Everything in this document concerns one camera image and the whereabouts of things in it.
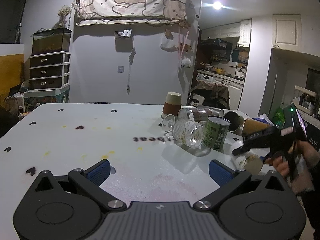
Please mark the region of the person's right hand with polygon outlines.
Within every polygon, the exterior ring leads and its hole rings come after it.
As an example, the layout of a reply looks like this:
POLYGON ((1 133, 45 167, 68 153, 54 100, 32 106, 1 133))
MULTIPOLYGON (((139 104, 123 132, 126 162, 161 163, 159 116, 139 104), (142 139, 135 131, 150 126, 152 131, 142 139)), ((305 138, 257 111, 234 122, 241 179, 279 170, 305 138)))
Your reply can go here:
POLYGON ((307 141, 298 140, 293 143, 287 156, 294 154, 301 157, 296 165, 289 164, 280 153, 277 153, 278 157, 266 159, 266 163, 289 181, 295 194, 319 191, 319 153, 307 141))

